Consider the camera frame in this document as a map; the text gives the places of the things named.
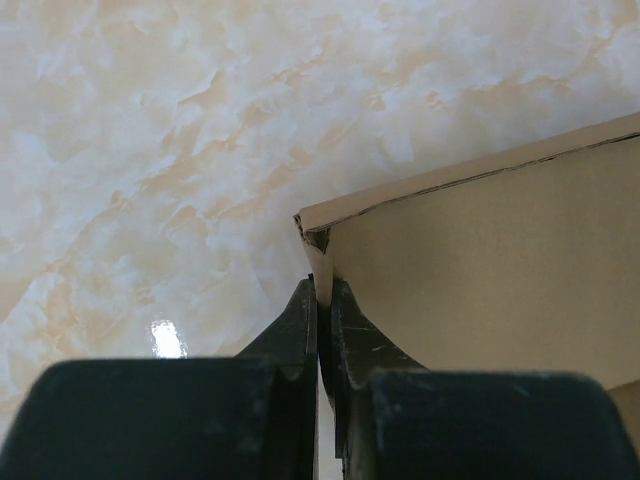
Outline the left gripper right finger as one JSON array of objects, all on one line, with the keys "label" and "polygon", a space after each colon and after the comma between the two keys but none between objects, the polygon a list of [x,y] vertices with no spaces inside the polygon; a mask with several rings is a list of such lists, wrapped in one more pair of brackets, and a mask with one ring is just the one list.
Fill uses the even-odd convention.
[{"label": "left gripper right finger", "polygon": [[319,359],[347,479],[635,479],[611,397],[566,372],[431,370],[335,280]]}]

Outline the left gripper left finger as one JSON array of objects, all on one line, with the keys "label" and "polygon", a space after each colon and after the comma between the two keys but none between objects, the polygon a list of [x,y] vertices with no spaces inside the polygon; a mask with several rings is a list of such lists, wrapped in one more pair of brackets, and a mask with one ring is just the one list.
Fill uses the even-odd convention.
[{"label": "left gripper left finger", "polygon": [[5,479],[314,479],[317,302],[302,280],[232,357],[73,360],[31,387]]}]

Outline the brown cardboard box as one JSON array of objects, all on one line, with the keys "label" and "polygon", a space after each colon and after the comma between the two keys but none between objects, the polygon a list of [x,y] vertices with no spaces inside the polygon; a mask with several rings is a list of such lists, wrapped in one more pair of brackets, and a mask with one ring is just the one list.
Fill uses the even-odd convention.
[{"label": "brown cardboard box", "polygon": [[639,458],[639,118],[338,197],[295,218],[320,309],[437,371],[597,382]]}]

